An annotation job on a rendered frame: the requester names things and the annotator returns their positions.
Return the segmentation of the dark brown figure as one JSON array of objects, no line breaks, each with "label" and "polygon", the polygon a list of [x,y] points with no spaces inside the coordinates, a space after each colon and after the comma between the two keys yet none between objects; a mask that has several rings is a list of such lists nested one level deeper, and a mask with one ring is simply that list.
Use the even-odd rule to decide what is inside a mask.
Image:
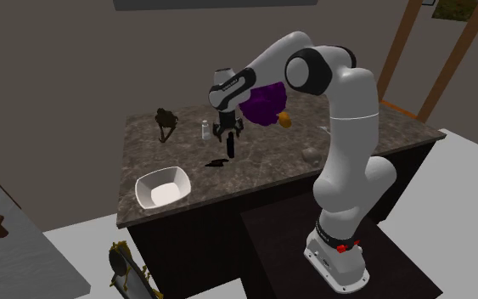
[{"label": "dark brown figure", "polygon": [[161,143],[165,143],[175,131],[179,122],[179,118],[175,116],[171,111],[159,108],[156,111],[155,121],[160,129],[159,141]]}]

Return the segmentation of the grey round stone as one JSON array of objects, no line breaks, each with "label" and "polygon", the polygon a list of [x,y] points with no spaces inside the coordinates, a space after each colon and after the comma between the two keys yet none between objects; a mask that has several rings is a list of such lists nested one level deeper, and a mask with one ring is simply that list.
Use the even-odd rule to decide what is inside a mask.
[{"label": "grey round stone", "polygon": [[315,148],[309,147],[301,151],[301,157],[304,162],[317,166],[322,160],[322,154]]}]

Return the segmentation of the grey wooden cabinet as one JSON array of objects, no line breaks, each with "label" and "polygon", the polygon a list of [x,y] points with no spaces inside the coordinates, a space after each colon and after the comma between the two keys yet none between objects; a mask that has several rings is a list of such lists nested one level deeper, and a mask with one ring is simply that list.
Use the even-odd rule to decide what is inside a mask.
[{"label": "grey wooden cabinet", "polygon": [[77,299],[90,290],[0,186],[0,299]]}]

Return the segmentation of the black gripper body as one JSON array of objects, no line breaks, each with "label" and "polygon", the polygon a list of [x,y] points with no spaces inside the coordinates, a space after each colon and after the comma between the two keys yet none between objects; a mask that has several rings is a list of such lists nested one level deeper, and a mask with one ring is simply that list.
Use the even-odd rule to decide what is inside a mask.
[{"label": "black gripper body", "polygon": [[223,129],[233,129],[236,124],[235,110],[229,112],[219,111],[219,125]]}]

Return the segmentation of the dark robot stand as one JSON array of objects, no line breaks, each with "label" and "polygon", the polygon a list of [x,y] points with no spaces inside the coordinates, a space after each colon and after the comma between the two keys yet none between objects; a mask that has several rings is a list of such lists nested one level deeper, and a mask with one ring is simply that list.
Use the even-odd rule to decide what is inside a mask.
[{"label": "dark robot stand", "polygon": [[242,214],[274,299],[437,299],[443,293],[367,218],[357,229],[357,239],[370,281],[351,294],[335,292],[303,254],[320,212],[312,194],[306,193]]}]

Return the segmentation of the white square bowl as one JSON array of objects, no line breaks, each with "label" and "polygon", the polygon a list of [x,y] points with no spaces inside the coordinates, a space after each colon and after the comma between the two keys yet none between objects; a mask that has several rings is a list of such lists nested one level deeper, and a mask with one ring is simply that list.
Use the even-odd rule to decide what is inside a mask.
[{"label": "white square bowl", "polygon": [[136,199],[145,210],[169,206],[187,197],[191,189],[187,173],[179,166],[147,173],[135,183]]}]

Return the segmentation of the dark kitchen island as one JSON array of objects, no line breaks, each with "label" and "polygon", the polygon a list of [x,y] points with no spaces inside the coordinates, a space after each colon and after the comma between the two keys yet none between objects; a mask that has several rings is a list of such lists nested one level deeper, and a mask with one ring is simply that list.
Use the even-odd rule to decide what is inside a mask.
[{"label": "dark kitchen island", "polygon": [[[247,299],[274,299],[242,214],[306,193],[319,166],[303,161],[301,151],[329,148],[329,104],[324,97],[289,93],[291,128],[245,124],[235,157],[223,167],[207,167],[224,158],[225,146],[201,137],[201,122],[215,111],[208,105],[176,110],[176,131],[165,143],[155,114],[128,116],[125,127],[117,225],[126,228],[149,267],[164,299],[188,299],[240,279]],[[387,218],[441,132],[389,107],[380,110],[376,154],[392,162],[396,182],[366,217],[377,226]],[[191,193],[169,206],[143,209],[135,183],[143,175],[181,167]]]}]

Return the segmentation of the purple lumpy object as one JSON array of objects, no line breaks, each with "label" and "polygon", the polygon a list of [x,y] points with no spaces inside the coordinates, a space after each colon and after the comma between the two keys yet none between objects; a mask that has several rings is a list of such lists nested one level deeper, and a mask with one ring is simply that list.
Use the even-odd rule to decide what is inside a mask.
[{"label": "purple lumpy object", "polygon": [[285,109],[287,95],[282,82],[250,90],[250,97],[239,105],[243,116],[252,123],[269,126],[278,122],[278,114]]}]

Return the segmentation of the brown wooden door frame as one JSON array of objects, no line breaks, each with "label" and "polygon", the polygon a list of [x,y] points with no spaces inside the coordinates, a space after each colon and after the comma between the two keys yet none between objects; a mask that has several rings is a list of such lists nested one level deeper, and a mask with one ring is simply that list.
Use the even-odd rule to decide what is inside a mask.
[{"label": "brown wooden door frame", "polygon": [[478,33],[478,4],[458,38],[452,52],[447,58],[446,63],[441,69],[439,76],[436,78],[428,96],[422,104],[417,115],[401,109],[400,107],[384,101],[385,92],[389,86],[391,78],[394,74],[402,51],[407,43],[413,25],[417,19],[423,0],[408,0],[408,4],[402,15],[402,19],[397,28],[394,41],[385,60],[383,69],[380,73],[380,78],[377,83],[379,102],[386,106],[403,113],[405,116],[416,119],[417,121],[426,123],[430,118],[431,113],[438,104],[439,99],[443,95],[448,83],[453,78],[454,73],[458,69],[464,56],[467,54],[472,42]]}]

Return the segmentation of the green wall picture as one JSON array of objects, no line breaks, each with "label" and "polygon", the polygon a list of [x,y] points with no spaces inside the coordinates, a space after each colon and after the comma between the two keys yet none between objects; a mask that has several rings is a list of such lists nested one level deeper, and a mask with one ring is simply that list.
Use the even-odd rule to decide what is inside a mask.
[{"label": "green wall picture", "polygon": [[433,19],[468,22],[478,0],[438,0]]}]

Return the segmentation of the gold framed mirror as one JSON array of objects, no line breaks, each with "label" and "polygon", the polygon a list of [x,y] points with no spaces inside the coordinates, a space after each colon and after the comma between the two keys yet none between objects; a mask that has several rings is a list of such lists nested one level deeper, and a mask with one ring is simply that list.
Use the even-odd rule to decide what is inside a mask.
[{"label": "gold framed mirror", "polygon": [[164,299],[164,295],[150,285],[147,266],[139,267],[133,260],[125,240],[112,243],[109,263],[114,272],[110,286],[114,286],[123,299]]}]

